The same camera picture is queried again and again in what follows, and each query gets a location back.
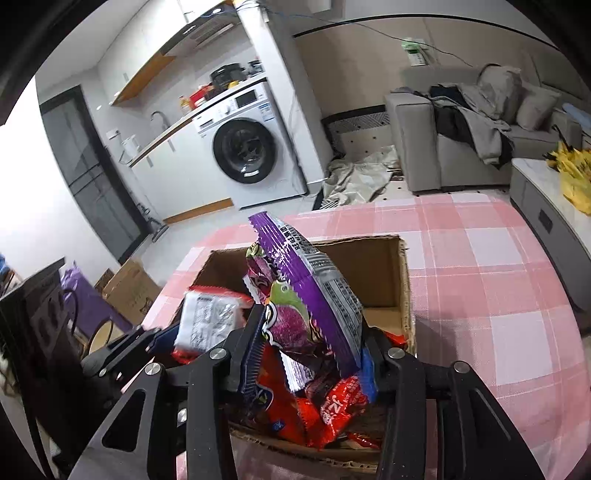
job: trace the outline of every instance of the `washing machine door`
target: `washing machine door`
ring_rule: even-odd
[[[213,155],[232,180],[257,183],[271,173],[277,161],[277,145],[263,124],[238,118],[217,129],[213,137]]]

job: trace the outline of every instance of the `faucet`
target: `faucet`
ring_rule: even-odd
[[[152,115],[150,115],[150,121],[152,121],[154,119],[154,115],[156,115],[157,113],[160,115],[160,117],[162,117],[162,125],[163,125],[164,129],[168,130],[170,128],[170,122],[166,118],[166,115],[164,115],[160,110],[156,110],[155,112],[152,112]]]

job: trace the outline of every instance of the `backsplash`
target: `backsplash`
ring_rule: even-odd
[[[176,58],[154,78],[138,97],[144,116],[149,120],[152,112],[158,110],[170,124],[175,123],[183,116],[179,96],[192,95],[199,85],[209,83],[209,74],[222,65],[240,63],[246,68],[255,57],[243,26],[237,25],[192,55]]]

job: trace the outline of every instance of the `ceiling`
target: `ceiling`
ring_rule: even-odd
[[[49,55],[35,75],[42,92],[94,67],[115,37],[147,0],[108,0],[78,25]]]

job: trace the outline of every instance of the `washing machine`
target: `washing machine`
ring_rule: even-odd
[[[307,193],[293,145],[266,81],[241,89],[193,120],[238,208]]]

